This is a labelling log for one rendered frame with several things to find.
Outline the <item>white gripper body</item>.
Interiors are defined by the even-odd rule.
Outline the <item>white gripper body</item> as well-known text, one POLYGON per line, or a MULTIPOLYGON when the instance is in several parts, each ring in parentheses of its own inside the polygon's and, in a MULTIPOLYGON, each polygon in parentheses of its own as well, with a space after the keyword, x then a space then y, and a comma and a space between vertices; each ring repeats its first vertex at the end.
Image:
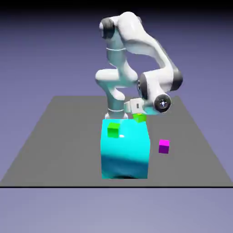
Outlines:
POLYGON ((142 98, 133 98, 124 103, 124 112, 131 114, 146 114, 143 106, 144 100, 142 98))

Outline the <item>small yellow-green cube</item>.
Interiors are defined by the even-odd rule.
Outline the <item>small yellow-green cube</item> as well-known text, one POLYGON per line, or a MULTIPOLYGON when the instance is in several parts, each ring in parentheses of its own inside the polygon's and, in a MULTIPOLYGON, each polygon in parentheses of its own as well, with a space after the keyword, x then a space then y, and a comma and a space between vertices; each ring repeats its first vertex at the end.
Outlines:
POLYGON ((146 122, 147 121, 147 116, 145 114, 142 113, 135 113, 132 115, 133 119, 137 122, 137 123, 141 123, 141 122, 146 122))

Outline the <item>small green cube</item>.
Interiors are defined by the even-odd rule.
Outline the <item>small green cube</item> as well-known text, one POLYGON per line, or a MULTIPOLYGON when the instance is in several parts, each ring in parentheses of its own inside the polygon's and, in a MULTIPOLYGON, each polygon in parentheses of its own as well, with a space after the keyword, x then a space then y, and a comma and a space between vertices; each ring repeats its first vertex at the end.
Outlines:
POLYGON ((119 137, 120 123, 110 122, 107 127, 107 136, 111 138, 119 137))

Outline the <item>small magenta cube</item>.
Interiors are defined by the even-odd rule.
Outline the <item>small magenta cube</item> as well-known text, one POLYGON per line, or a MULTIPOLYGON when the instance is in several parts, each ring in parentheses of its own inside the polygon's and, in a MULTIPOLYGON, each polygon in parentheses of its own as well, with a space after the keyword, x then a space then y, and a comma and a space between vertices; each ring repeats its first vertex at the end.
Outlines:
POLYGON ((169 140, 159 140, 159 153, 168 154, 170 148, 170 141, 169 140))

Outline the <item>large cyan box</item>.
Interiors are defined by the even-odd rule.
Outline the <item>large cyan box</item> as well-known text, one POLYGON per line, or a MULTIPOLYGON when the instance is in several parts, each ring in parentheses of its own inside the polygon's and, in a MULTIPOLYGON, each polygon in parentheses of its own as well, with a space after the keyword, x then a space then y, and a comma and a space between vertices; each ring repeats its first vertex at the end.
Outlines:
POLYGON ((147 179, 150 137, 146 122, 104 119, 101 127, 101 174, 103 179, 147 179), (107 136, 110 122, 120 123, 119 137, 107 136))

